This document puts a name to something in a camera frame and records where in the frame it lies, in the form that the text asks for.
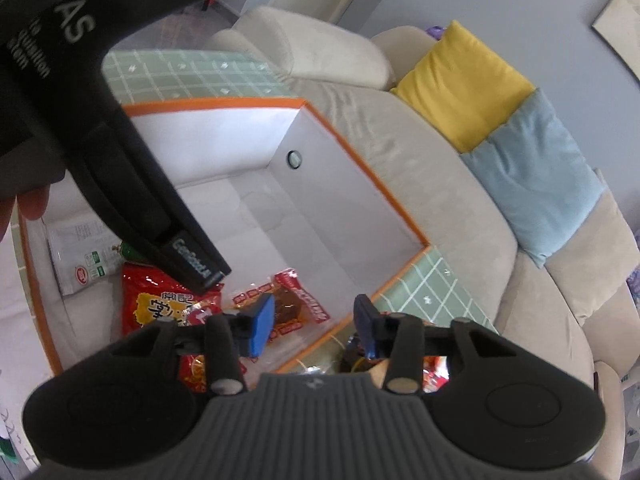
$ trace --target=yellow label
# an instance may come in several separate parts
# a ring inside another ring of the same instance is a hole
[[[184,309],[191,305],[191,303],[168,300],[146,292],[138,294],[136,303],[136,321],[140,325],[146,325],[161,317],[173,317],[178,323],[183,324]]]

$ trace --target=black device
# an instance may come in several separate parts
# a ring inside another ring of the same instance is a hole
[[[366,296],[354,313],[390,359],[382,390],[366,373],[263,374],[249,392],[234,343],[245,332],[222,314],[131,333],[31,395],[32,478],[599,478],[582,459],[604,409],[585,384],[468,319],[425,327]],[[194,394],[177,359],[200,353],[208,389]],[[425,394],[422,358],[434,354],[450,380]]]
[[[120,238],[197,294],[231,269],[102,76],[119,40],[197,0],[0,0],[0,199],[65,167]]]

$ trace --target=light blue pillow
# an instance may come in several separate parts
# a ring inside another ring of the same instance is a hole
[[[604,190],[539,88],[461,157],[539,267],[577,231]]]

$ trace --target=purple object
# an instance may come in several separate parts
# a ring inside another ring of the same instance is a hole
[[[426,33],[429,34],[434,40],[440,41],[444,31],[447,30],[447,27],[440,27],[439,25],[434,25],[433,27],[429,27],[426,30]]]
[[[640,231],[636,231],[636,244],[640,247]],[[636,306],[640,306],[640,267],[636,267],[626,279],[626,284],[629,286],[631,296],[634,298]]]

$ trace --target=wall picture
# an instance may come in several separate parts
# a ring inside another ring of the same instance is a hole
[[[640,0],[611,0],[593,28],[640,80]]]

